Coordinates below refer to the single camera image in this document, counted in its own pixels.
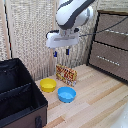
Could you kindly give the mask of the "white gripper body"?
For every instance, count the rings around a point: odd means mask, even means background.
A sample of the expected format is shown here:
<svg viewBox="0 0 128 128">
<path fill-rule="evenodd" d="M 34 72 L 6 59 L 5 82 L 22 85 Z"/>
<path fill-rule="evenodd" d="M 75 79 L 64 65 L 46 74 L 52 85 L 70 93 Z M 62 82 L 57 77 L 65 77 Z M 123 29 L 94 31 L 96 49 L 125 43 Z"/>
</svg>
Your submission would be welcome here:
<svg viewBox="0 0 128 128">
<path fill-rule="evenodd" d="M 55 49 L 57 47 L 76 45 L 79 41 L 79 34 L 77 32 L 69 33 L 60 30 L 52 30 L 46 34 L 46 46 Z"/>
</svg>

